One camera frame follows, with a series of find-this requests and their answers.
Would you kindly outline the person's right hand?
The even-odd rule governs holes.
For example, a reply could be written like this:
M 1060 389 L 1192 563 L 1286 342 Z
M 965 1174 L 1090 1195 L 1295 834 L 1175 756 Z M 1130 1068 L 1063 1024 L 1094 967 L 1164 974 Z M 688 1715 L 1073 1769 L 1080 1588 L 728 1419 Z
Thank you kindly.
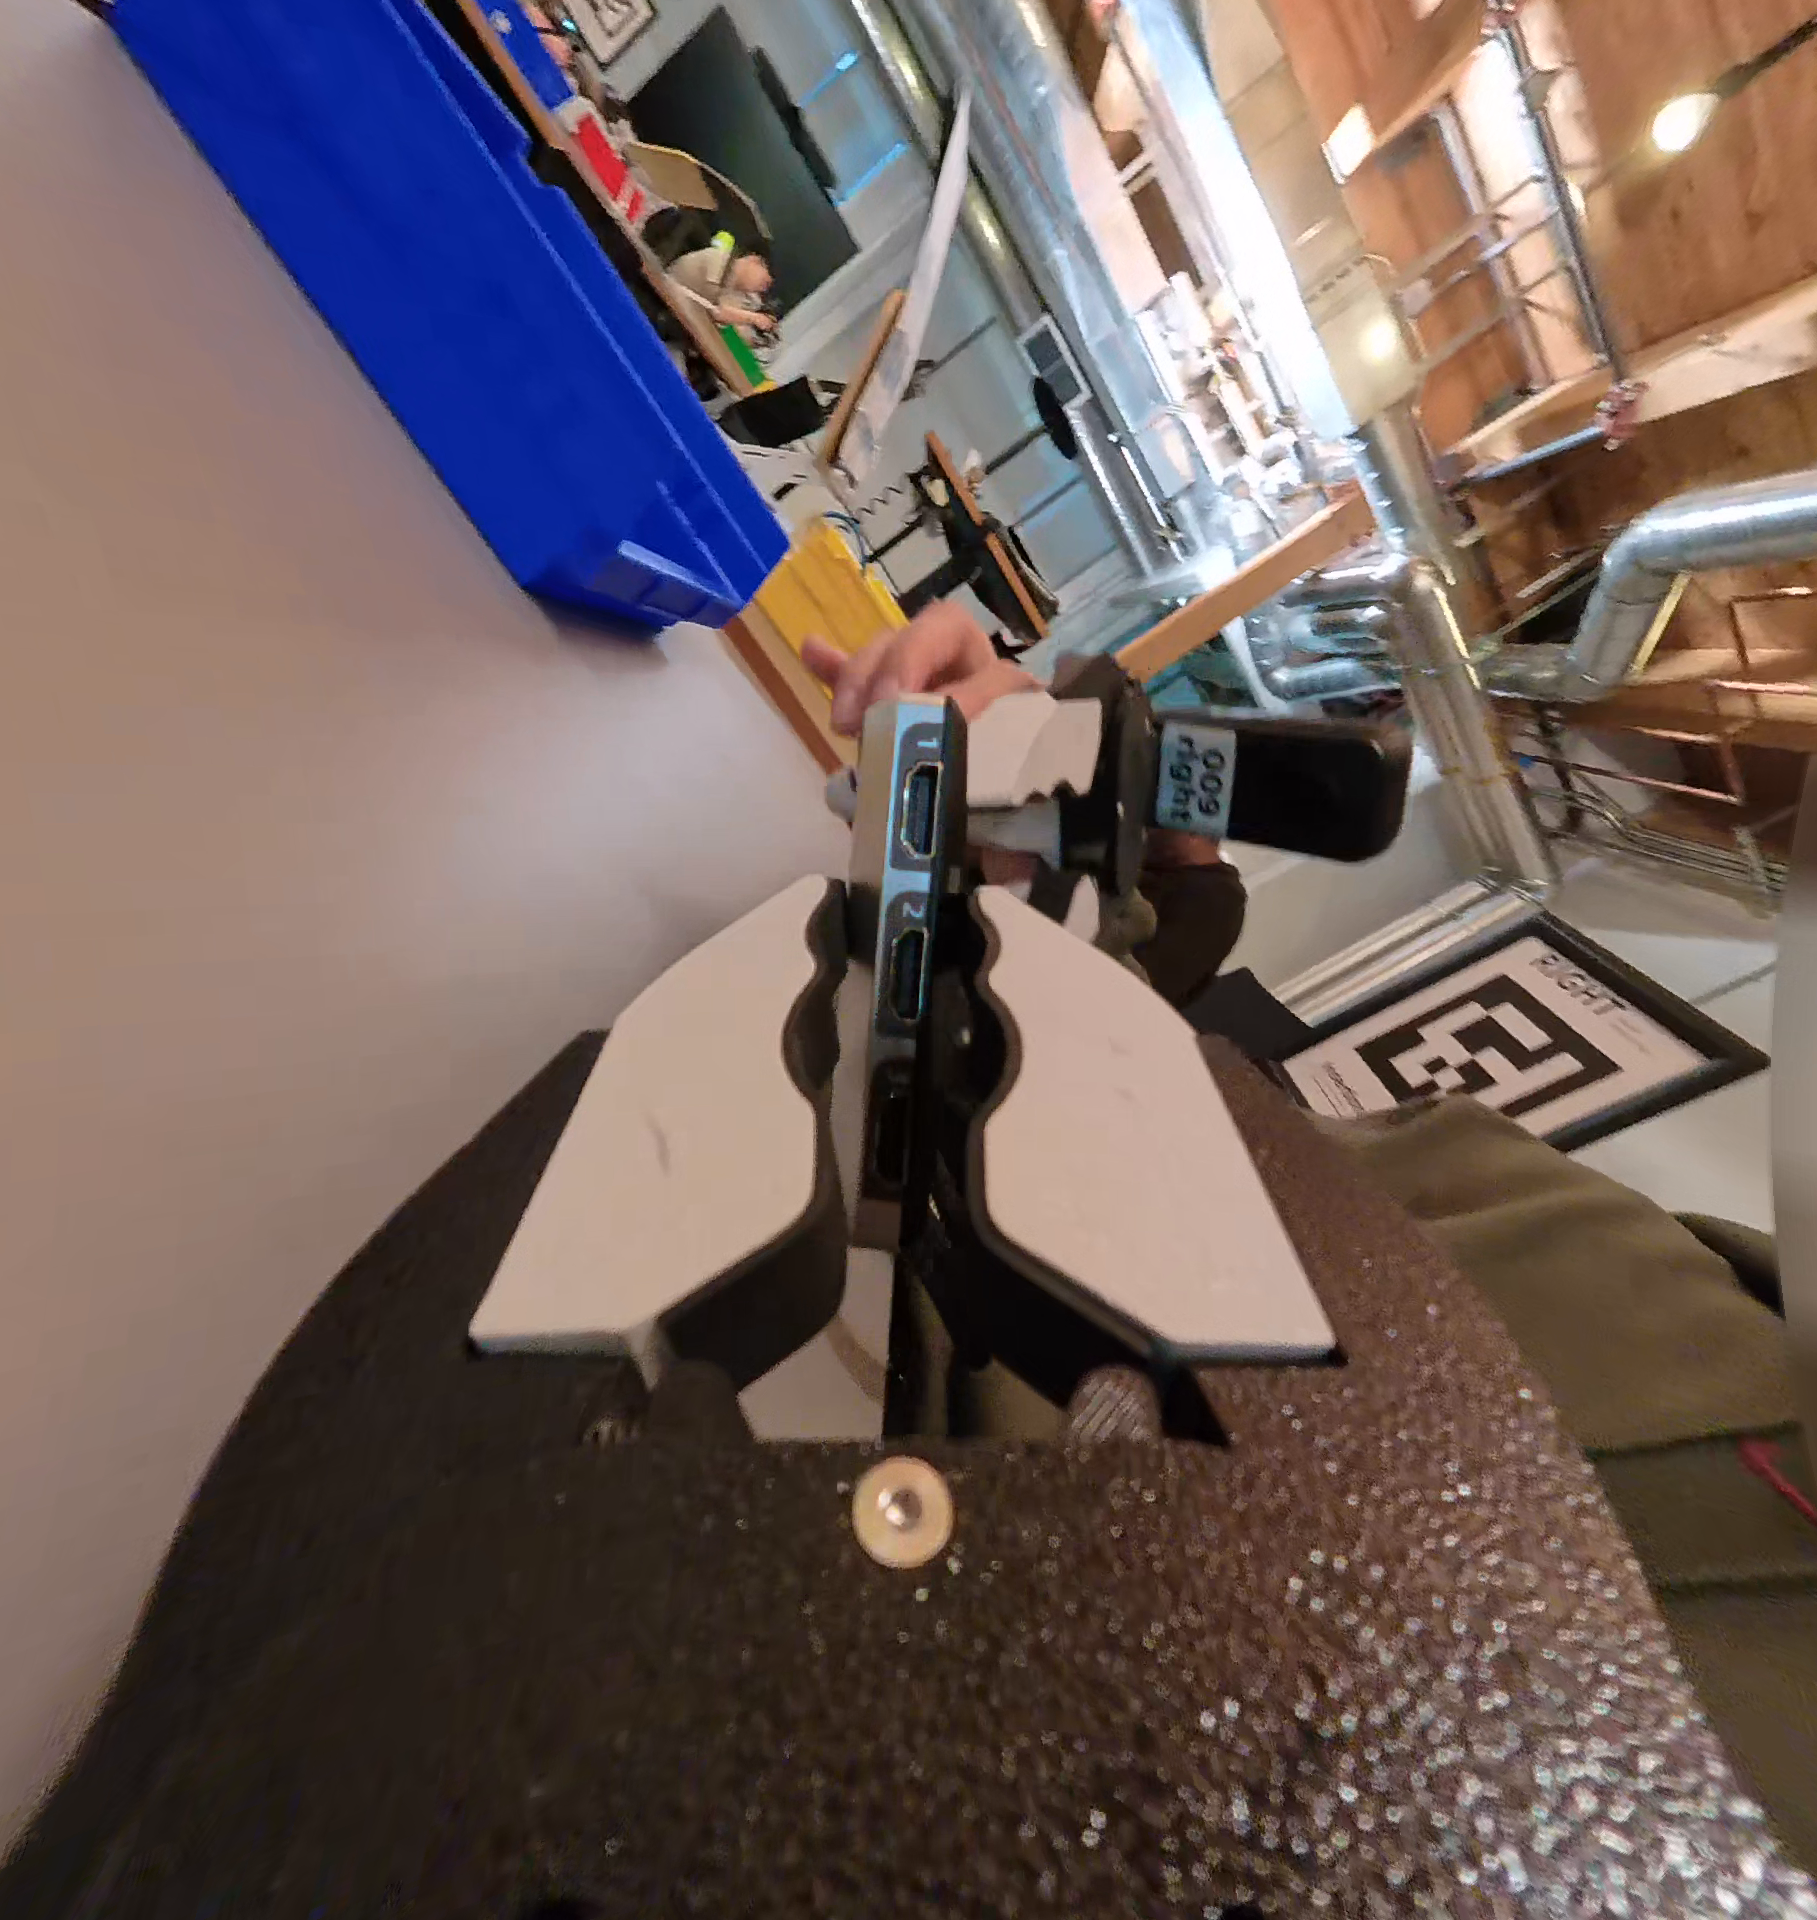
M 847 739 L 860 739 L 873 708 L 895 700 L 952 702 L 972 723 L 1005 697 L 1043 689 L 1016 659 L 996 654 L 972 613 L 949 603 L 921 611 L 857 656 L 805 636 L 799 663 L 825 685 L 830 724 Z

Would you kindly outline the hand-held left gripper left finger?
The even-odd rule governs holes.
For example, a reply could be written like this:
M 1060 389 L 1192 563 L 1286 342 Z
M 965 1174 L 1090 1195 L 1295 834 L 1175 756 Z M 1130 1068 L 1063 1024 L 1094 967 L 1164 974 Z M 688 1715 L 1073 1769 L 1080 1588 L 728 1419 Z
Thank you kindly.
M 469 1323 L 485 1356 L 680 1363 L 750 1389 L 835 1319 L 847 892 L 809 875 L 615 1019 Z

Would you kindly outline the silver ventilation duct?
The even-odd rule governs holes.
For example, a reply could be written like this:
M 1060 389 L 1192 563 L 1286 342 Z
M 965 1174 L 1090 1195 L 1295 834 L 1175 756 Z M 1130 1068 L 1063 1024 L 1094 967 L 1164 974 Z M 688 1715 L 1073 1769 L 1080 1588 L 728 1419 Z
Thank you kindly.
M 1477 679 L 1495 697 L 1589 705 L 1653 657 L 1689 579 L 1817 559 L 1817 468 L 1677 495 L 1632 520 L 1603 554 L 1576 635 L 1510 646 Z
M 1481 879 L 1554 870 L 1472 662 L 1416 416 L 1419 339 L 1319 135 L 1279 4 L 892 4 L 968 146 L 965 219 L 1072 407 L 1136 579 L 1147 689 L 1282 718 L 1399 700 Z

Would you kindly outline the wooden table with black legs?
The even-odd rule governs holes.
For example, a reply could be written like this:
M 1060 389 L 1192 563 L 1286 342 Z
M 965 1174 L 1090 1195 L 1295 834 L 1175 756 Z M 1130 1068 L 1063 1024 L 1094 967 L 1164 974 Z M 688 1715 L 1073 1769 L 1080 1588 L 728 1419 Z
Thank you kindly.
M 925 454 L 915 482 L 946 559 L 907 590 L 902 611 L 915 615 L 968 590 L 1001 624 L 1013 654 L 1033 649 L 1050 635 L 1060 613 L 1056 592 L 1020 535 L 981 506 L 965 469 L 936 433 L 925 435 Z

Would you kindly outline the blue plastic bin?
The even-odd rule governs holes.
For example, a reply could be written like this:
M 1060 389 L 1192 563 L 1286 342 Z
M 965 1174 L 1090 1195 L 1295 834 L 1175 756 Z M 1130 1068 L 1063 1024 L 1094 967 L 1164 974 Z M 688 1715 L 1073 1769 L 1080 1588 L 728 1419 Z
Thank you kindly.
M 108 24 L 517 586 L 656 632 L 743 611 L 785 530 L 427 6 Z

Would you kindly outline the black framed marker poster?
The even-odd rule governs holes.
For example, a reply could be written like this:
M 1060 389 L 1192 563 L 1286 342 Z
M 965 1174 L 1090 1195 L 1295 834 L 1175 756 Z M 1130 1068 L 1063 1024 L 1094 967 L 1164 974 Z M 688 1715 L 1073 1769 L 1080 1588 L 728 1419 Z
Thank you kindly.
M 1759 1044 L 1539 912 L 1319 1021 L 1266 1069 L 1315 1117 L 1462 1095 L 1570 1154 L 1766 1068 Z

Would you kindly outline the person's olive jacket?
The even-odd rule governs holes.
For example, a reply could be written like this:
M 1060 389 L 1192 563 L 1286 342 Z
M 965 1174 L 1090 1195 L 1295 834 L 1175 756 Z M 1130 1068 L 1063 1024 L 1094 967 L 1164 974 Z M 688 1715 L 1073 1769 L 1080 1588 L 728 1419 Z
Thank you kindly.
M 1817 1487 L 1773 1243 L 1462 1095 L 1320 1128 L 1545 1380 L 1707 1715 L 1817 1881 Z

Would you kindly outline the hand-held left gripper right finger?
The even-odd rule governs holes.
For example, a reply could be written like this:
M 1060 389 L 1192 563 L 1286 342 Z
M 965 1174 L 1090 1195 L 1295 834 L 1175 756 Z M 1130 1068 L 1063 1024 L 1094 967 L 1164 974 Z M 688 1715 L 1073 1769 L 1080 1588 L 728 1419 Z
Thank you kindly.
M 943 975 L 939 1177 L 965 1328 L 1007 1365 L 1338 1353 L 1199 1037 L 1013 895 Z

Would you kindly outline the grey metal video switch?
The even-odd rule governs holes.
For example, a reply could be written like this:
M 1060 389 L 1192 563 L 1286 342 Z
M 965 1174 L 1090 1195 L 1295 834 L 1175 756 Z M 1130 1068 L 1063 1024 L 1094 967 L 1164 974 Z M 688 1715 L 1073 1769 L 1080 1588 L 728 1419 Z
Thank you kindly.
M 857 1249 L 895 1255 L 920 1231 L 933 1163 L 930 1005 L 961 889 L 965 721 L 931 694 L 877 704 L 854 769 L 844 1058 L 833 1121 Z

